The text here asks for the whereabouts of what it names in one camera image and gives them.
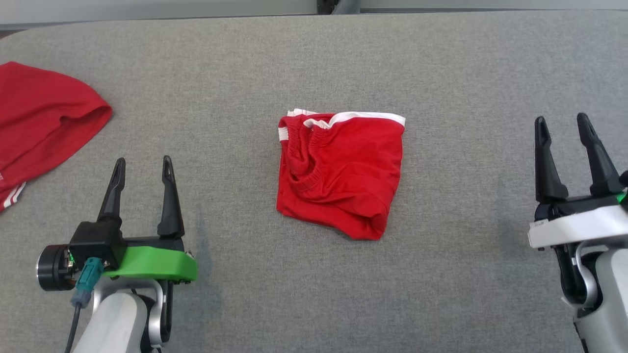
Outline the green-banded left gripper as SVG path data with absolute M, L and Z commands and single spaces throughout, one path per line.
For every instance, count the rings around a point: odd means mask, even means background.
M 198 264 L 193 255 L 186 252 L 183 240 L 185 228 L 177 189 L 174 166 L 168 155 L 163 157 L 162 181 L 164 184 L 161 221 L 156 237 L 130 239 L 123 261 L 117 270 L 104 266 L 101 277 L 144 278 L 191 283 L 197 280 Z M 115 221 L 121 224 L 121 193 L 126 181 L 126 160 L 118 158 L 108 183 L 98 222 Z M 40 253 L 36 263 L 36 278 L 45 291 L 69 291 L 74 289 L 83 264 L 69 251 L 68 244 L 52 244 Z

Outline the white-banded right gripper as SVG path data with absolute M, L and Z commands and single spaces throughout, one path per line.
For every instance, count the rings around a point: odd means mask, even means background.
M 609 240 L 628 234 L 626 194 L 621 194 L 619 174 L 596 133 L 589 117 L 578 113 L 579 138 L 587 150 L 592 178 L 590 194 L 594 197 L 568 198 L 551 153 L 551 136 L 547 121 L 534 121 L 534 161 L 536 201 L 534 221 L 527 233 L 534 249 Z

